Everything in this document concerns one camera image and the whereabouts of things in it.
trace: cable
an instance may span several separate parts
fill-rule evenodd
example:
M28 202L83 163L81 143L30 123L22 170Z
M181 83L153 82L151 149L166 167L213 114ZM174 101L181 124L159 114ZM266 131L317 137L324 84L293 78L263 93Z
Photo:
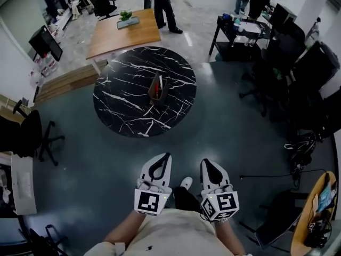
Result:
M204 216L204 218L202 217L202 213L201 212L199 212L199 214L200 214L200 217L204 220L204 221L208 221L208 222L210 222L209 220L207 220L206 219L206 217Z
M325 173L327 172L325 169L315 169L315 170L309 170L309 171L302 171L300 173L309 173L309 172L314 172L314 171L324 171ZM283 175L240 175L239 178L242 180L243 178L275 178L275 177L289 177L291 174L283 174Z
M298 173L291 173L291 174L283 174L283 175L240 175L239 179L242 180L243 178L279 178L279 177L289 177L289 176L294 176L293 181L294 181L294 190L299 190L301 186L301 174L302 173L309 173L309 172L315 172L315 171L323 171L327 172L325 169L315 169L315 170L308 170L308 171L301 171Z

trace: human leg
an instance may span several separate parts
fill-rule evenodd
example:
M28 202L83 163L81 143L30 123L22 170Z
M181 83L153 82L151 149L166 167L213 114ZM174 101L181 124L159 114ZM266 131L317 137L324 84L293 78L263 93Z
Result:
M163 0L163 9L166 13L169 31L181 34L182 30L178 29L176 26L175 15L171 5L171 0Z
M234 12L236 14L239 14L239 11L240 11L240 6L241 6L241 3L243 2L243 0L236 0L236 8L234 10Z
M156 20L156 24L158 28L164 26L164 14L163 14L163 5L161 0L154 0L154 16Z
M246 8L248 3L249 3L249 0L243 0L241 2L240 11L245 12L245 8Z
M191 193L188 192L191 184L192 179L185 178L182 181L181 185L174 189L175 207L183 211L200 212L199 201Z
M235 14L239 14L241 2L242 0L236 0L236 8L234 9Z

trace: black marble tabletop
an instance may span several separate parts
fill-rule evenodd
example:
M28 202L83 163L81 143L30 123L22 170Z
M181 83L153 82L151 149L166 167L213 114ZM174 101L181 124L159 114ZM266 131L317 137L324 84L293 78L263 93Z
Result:
M169 82L162 107L150 104L148 89L158 73ZM197 82L191 66L162 47L139 47L112 60L98 78L94 106L100 120L127 137L151 137L178 124L191 109Z

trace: black pants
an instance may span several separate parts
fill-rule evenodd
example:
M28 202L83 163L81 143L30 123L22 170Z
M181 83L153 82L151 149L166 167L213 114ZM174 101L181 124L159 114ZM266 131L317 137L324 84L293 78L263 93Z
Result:
M168 28L173 30L176 27L176 22L171 0L154 0L154 2L154 15L158 27L161 27L165 23L163 15L164 10L167 17Z
M199 201L190 194L186 188L177 187L174 189L175 207L183 211L196 211L200 213Z

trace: gray floor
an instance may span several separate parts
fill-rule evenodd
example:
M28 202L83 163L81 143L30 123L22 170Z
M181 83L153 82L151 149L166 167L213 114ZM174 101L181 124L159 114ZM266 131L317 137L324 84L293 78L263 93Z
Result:
M116 0L115 5L117 10L136 11L143 9L143 2L144 0ZM208 56L208 51L215 32L217 17L223 12L216 9L195 9L185 0L171 0L171 2L177 25L184 30L184 33L173 34L169 32L168 27L164 27L160 30L161 42L153 45L171 49L189 63L214 61L217 51L214 50L211 57ZM64 53L59 62L59 69L51 74L47 81L90 64L85 57L97 21L98 18L94 14L89 15L86 10L77 20L70 21L61 43ZM222 32L219 39L226 40Z
M93 85L51 99L38 107L42 122L56 122L54 134L64 134L64 145L54 145L50 161L34 161L34 191L38 214L27 217L29 226L44 234L52 223L70 238L70 255L83 255L133 209L134 186L142 165L166 151L173 155L170 185L186 176L200 193L199 164L209 158L223 166L239 194L240 211L231 219L245 248L254 256L287 255L269 248L261 251L238 226L244 221L256 228L268 204L280 191L293 187L290 177L239 179L240 174L287 174L283 149L286 126L272 124L260 115L253 97L241 101L238 92L251 87L241 81L250 64L202 63L192 65L197 78L197 96L187 116L168 132L150 138L132 139L110 131L93 107ZM331 140L319 144L309 169L334 171ZM308 192L322 172L303 174L300 191ZM277 246L290 249L292 233Z

